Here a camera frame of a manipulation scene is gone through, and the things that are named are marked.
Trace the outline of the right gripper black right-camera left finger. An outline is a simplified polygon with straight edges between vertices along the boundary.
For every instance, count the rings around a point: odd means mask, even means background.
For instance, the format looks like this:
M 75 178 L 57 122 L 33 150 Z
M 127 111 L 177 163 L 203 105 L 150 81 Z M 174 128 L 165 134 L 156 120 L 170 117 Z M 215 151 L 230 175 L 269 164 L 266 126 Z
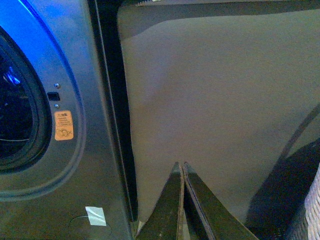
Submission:
M 184 226 L 185 180 L 176 162 L 156 205 L 136 235 L 137 240 L 182 240 Z

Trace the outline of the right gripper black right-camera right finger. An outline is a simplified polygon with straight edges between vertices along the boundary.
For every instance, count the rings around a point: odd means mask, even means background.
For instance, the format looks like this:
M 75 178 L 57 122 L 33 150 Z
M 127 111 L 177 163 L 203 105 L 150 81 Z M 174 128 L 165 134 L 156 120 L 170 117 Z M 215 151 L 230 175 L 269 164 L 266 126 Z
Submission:
M 184 211 L 192 240 L 256 240 L 187 162 L 183 165 Z

